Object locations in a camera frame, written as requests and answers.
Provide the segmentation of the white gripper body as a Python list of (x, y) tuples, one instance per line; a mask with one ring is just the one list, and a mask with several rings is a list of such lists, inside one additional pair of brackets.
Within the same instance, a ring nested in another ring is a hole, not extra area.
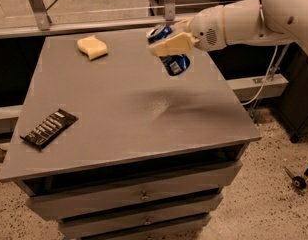
[(221, 50), (227, 46), (224, 30), (224, 7), (219, 5), (200, 11), (190, 23), (195, 47), (203, 51)]

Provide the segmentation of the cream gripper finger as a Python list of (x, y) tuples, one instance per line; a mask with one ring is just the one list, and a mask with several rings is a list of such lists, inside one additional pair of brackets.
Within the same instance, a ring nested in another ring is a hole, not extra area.
[(174, 32), (182, 31), (182, 32), (190, 32), (190, 23), (191, 18), (183, 19), (172, 25), (172, 30)]
[(191, 33), (179, 32), (149, 45), (152, 55), (165, 57), (170, 55), (186, 54), (199, 42)]

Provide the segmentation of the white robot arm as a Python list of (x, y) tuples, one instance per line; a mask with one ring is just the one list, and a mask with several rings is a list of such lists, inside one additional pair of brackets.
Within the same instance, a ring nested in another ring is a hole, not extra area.
[(308, 0), (241, 0), (204, 9), (171, 29), (149, 45), (153, 55), (186, 54), (194, 47), (215, 51), (236, 44), (296, 43), (308, 56)]

